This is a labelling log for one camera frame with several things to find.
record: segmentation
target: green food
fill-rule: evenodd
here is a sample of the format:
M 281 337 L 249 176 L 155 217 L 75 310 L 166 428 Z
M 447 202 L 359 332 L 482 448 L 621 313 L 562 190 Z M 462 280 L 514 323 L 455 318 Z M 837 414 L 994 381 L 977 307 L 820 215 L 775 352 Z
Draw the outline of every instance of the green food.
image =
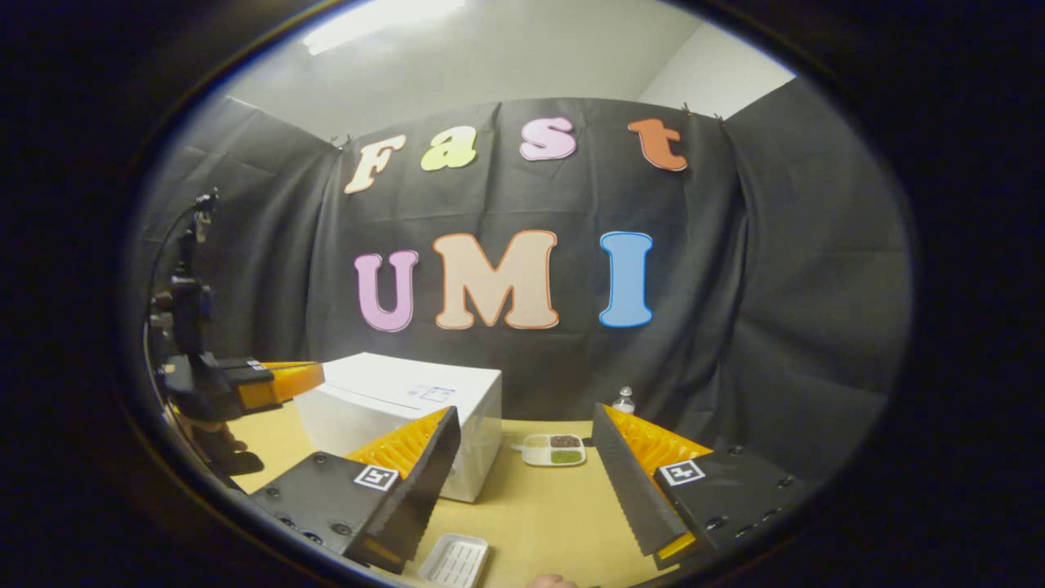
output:
M 553 451 L 552 464 L 576 464 L 581 461 L 580 451 Z

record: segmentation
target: screw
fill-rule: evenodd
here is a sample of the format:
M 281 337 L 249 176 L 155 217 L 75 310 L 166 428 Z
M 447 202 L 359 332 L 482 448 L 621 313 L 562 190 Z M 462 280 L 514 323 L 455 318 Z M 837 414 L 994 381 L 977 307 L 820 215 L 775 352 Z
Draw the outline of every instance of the screw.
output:
M 752 531 L 757 526 L 759 526 L 759 525 L 746 525 L 746 526 L 740 527 L 740 531 L 737 532 L 737 539 L 740 539 L 744 535 L 747 535 L 747 532 Z
M 707 522 L 704 523 L 704 528 L 706 528 L 707 531 L 715 531 L 716 528 L 722 528 L 723 526 L 725 526 L 725 523 L 728 520 L 729 517 L 726 516 L 707 519 Z

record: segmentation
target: blue letter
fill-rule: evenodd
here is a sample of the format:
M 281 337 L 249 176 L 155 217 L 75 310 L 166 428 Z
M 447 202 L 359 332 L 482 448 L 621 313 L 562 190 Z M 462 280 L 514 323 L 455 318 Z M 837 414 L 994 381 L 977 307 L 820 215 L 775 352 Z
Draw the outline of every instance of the blue letter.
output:
M 606 327 L 640 327 L 653 319 L 646 306 L 646 252 L 653 248 L 650 235 L 641 232 L 607 232 L 599 244 L 609 253 L 609 307 L 599 315 Z

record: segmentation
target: tan tabletop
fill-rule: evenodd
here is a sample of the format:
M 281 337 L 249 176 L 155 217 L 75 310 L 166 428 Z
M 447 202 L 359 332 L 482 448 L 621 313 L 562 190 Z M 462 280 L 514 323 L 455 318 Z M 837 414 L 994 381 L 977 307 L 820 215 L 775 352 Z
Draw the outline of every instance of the tan tabletop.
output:
M 236 476 L 248 493 L 276 478 L 315 449 L 293 402 L 229 424 L 236 439 L 258 454 L 265 469 Z M 631 586 L 673 569 L 657 571 L 652 557 L 638 551 L 596 448 L 587 462 L 570 468 L 534 468 L 512 444 L 534 433 L 591 436 L 590 421 L 503 421 L 504 441 L 475 502 L 440 498 L 417 557 L 400 580 L 425 587 L 417 570 L 439 537 L 456 533 L 490 545 L 477 588 L 524 588 L 539 573 L 559 573 L 580 588 Z

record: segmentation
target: white wall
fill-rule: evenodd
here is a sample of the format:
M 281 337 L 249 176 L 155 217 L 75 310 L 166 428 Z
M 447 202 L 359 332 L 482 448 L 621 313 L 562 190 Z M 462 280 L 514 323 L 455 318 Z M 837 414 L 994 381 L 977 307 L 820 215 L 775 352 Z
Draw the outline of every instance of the white wall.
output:
M 768 55 L 711 23 L 682 44 L 638 101 L 728 118 L 780 88 L 794 74 Z

